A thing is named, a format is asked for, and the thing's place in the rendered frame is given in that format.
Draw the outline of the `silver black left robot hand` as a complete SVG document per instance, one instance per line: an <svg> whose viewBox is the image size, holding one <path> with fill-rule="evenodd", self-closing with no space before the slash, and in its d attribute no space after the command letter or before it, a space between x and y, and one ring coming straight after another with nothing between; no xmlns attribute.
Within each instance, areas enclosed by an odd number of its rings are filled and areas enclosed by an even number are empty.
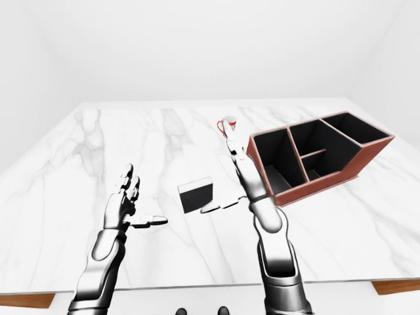
<svg viewBox="0 0 420 315"><path fill-rule="evenodd" d="M167 224L168 219L160 215L135 216L135 201L139 197L140 178L133 175L134 167L128 163L106 205L104 228L126 232L128 227L149 228Z"/></svg>

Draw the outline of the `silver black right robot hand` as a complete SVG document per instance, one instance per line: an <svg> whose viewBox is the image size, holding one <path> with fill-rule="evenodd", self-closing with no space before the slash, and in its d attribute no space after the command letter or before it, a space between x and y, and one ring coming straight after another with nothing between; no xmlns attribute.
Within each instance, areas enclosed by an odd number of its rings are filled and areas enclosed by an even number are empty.
<svg viewBox="0 0 420 315"><path fill-rule="evenodd" d="M241 199L247 198L249 201L255 201L261 196L266 196L266 188L262 177L255 165L255 162L248 156L236 137L235 131L231 129L229 124L223 123L226 133L226 145L230 152L230 156L236 168L236 173L243 187L244 193L236 196L232 201L222 205L211 201L200 209L200 213L209 213L218 209L226 209L240 202Z"/></svg>

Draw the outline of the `black book with white pages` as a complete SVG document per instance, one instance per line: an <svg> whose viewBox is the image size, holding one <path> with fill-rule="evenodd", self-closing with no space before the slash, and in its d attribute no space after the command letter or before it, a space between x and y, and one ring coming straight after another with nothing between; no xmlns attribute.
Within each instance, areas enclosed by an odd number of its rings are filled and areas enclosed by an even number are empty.
<svg viewBox="0 0 420 315"><path fill-rule="evenodd" d="M211 177L201 178L178 186L184 214L202 208L213 200L213 181Z"/></svg>

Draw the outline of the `red-brown desk caddy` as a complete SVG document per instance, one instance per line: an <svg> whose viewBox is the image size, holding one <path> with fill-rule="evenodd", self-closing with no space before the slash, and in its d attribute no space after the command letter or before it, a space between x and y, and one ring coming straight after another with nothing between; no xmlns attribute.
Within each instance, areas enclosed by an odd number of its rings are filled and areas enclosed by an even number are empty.
<svg viewBox="0 0 420 315"><path fill-rule="evenodd" d="M356 115L340 112L254 133L247 153L276 205L284 206L356 178L393 139Z"/></svg>

